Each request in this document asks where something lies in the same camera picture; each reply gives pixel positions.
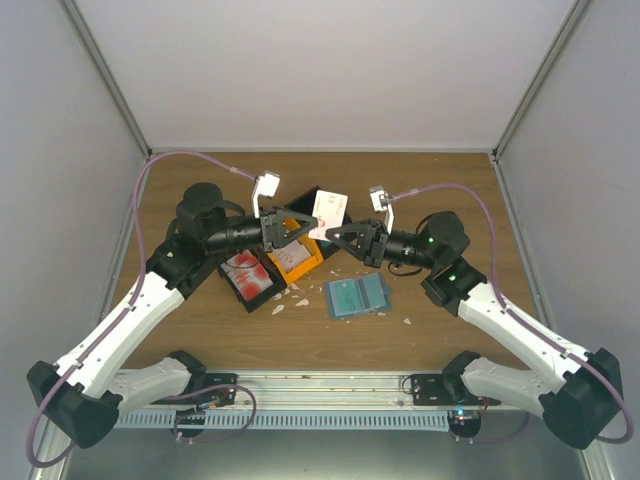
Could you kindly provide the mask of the white VIP card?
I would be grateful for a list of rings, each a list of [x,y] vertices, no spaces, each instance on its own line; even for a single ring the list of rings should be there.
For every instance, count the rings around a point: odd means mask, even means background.
[[[311,213],[311,216],[318,219],[318,226],[308,236],[313,240],[328,241],[326,230],[343,224],[347,203],[347,195],[319,189]]]

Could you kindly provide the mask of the teal VIP chip card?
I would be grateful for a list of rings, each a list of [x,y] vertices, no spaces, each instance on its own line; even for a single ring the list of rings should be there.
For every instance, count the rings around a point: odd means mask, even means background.
[[[365,313],[366,306],[358,281],[342,279],[325,284],[329,314],[332,318],[348,318]]]

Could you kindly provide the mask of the teal card holder wallet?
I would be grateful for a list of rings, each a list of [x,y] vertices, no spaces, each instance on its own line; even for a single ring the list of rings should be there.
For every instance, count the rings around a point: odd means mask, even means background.
[[[329,315],[346,319],[391,309],[391,287],[382,274],[326,282],[324,292]]]

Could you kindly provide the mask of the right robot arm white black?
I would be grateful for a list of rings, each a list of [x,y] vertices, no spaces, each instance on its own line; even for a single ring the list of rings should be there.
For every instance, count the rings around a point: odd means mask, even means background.
[[[442,372],[443,393],[451,403],[497,400],[542,419],[556,438],[579,450],[601,440],[621,415],[626,431],[619,440],[629,440],[633,421],[618,359],[555,334],[505,299],[463,258],[470,239],[455,213],[431,214],[413,233],[369,219],[332,228],[326,236],[366,266],[389,262],[428,270],[421,286],[434,305],[482,330],[525,364],[518,370],[476,352],[459,354]]]

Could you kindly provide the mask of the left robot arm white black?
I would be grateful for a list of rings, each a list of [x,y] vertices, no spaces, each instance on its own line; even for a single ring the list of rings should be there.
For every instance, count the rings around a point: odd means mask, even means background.
[[[31,367],[27,381],[39,410],[72,445],[86,449],[134,410],[158,401],[203,399],[206,367],[183,350],[125,375],[119,370],[147,335],[234,254],[283,248],[316,225],[316,218],[283,208],[256,208],[248,215],[225,200],[217,185],[190,186],[167,238],[122,301],[56,363]]]

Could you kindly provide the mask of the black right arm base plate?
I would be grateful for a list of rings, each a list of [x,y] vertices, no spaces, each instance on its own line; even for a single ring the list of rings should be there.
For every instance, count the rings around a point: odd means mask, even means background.
[[[414,406],[498,406],[499,400],[475,396],[460,380],[441,373],[411,374],[404,377],[401,390],[412,397]]]

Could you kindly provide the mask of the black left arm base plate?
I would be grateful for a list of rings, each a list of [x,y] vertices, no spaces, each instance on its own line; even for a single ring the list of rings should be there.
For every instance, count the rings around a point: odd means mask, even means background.
[[[232,390],[237,383],[235,373],[205,372],[194,374],[185,389],[177,398],[165,398],[165,401],[175,404],[214,404],[229,405],[234,402]]]

